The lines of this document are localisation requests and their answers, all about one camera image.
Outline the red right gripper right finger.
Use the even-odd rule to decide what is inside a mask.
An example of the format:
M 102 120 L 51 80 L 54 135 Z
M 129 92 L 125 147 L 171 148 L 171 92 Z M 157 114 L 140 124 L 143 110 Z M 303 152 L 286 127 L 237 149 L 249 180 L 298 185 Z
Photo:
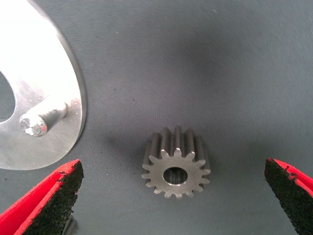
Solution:
M 265 179 L 299 235 L 313 233 L 313 179 L 289 163 L 267 158 Z

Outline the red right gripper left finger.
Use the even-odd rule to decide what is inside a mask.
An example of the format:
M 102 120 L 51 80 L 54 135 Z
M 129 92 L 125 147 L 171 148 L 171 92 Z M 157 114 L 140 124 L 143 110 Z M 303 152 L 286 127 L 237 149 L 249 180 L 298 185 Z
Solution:
M 0 215 L 2 235 L 60 235 L 84 177 L 79 159 L 46 176 Z

